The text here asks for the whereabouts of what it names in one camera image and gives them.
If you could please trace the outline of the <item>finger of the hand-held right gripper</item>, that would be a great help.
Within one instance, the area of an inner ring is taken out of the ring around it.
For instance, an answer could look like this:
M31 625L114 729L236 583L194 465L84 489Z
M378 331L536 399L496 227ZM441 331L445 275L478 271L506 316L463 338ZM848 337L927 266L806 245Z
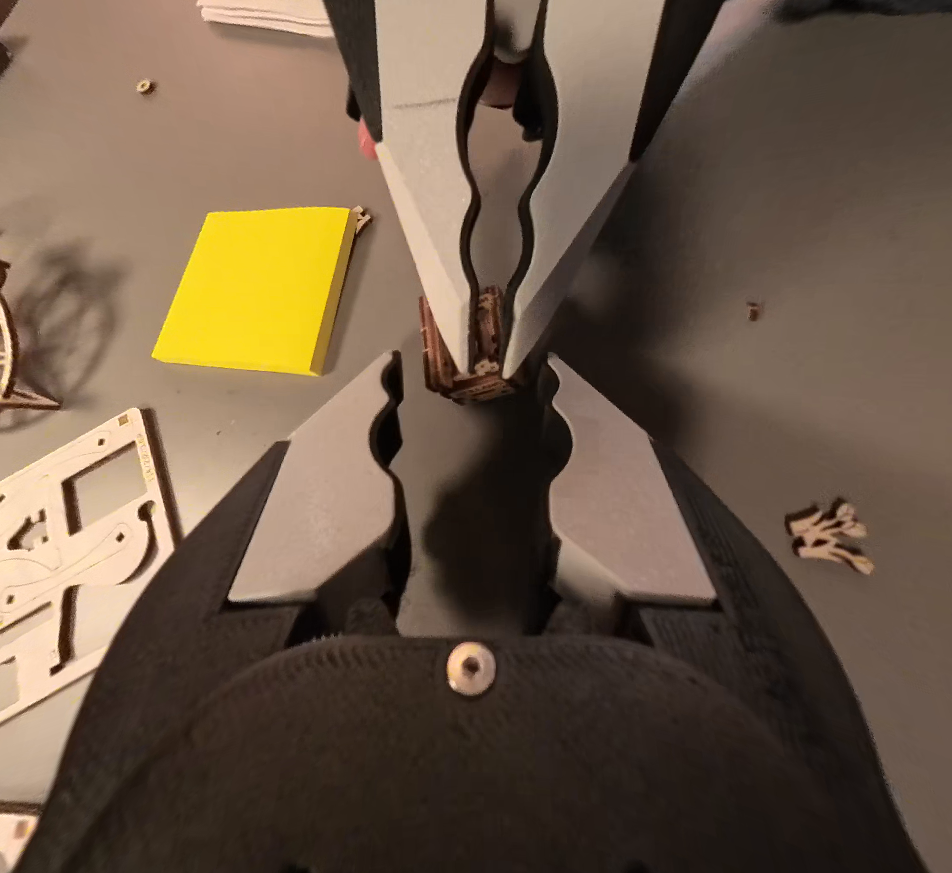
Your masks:
M491 52L492 0L374 0L383 137L376 147L423 293L460 371L471 361L479 211L467 95Z
M503 375L523 366L631 176L665 0L540 0L530 47L542 138L518 204L523 251L506 289Z

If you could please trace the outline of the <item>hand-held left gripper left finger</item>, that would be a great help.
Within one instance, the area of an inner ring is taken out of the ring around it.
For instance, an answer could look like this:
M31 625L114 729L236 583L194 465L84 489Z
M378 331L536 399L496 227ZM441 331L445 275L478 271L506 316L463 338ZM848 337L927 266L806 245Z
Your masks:
M232 604L396 604L411 570L399 351L386 351L297 427L232 582Z

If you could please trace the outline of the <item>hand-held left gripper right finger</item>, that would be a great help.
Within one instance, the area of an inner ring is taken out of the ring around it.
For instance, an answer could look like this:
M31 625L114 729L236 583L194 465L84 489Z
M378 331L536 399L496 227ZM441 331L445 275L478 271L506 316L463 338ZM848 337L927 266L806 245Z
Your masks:
M569 438L548 491L556 593L584 605L714 605L649 434L561 358L546 363Z

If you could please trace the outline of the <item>pale wooden pieces cluster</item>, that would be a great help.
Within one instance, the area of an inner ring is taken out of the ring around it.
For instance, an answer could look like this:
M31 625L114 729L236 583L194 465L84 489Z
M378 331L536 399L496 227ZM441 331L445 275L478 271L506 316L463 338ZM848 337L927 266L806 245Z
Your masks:
M863 552L867 526L849 500L838 497L827 506L814 503L785 515L783 522L798 558L843 564L865 577L874 573L873 560Z

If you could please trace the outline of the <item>small brown wooden model box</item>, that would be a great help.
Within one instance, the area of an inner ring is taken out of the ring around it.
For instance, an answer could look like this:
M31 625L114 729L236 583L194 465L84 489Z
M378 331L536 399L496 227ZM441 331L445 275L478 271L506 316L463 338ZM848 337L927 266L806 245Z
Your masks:
M423 379L428 390L458 404L485 403L517 389L517 379L506 379L501 361L501 304L498 286L482 290L472 336L473 369L461 371L451 357L432 316L428 301L419 298Z

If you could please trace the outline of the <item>laser-cut wooden parts sheet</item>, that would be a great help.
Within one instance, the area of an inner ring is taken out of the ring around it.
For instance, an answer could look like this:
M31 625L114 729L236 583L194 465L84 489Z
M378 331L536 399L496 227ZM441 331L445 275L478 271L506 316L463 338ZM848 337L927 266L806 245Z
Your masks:
M1 804L1 872L12 871L39 822L35 805Z
M80 478L132 451L143 490L84 524ZM131 407L2 481L6 724L93 677L125 618L181 540L156 415Z

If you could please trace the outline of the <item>wooden wheel model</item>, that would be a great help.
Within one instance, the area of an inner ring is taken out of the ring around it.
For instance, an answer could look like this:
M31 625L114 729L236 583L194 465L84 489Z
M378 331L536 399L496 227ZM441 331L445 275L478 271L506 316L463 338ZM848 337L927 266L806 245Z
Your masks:
M57 411L62 404L17 382L20 348L9 306L1 294L1 409Z

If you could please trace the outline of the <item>person's right hand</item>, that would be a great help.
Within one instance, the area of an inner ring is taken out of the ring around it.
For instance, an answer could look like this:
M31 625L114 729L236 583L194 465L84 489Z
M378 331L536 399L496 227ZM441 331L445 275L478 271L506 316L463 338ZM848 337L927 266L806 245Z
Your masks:
M520 62L509 63L493 59L479 104L492 109L512 109L521 86L522 72L523 64ZM362 155L371 160L376 159L376 141L363 118L358 122L358 143Z

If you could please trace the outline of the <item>yellow sticky note pad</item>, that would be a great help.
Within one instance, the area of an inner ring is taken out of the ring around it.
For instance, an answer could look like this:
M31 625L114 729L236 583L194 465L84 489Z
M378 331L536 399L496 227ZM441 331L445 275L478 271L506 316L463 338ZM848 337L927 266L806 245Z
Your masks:
M355 238L351 208L208 213L152 357L322 375Z

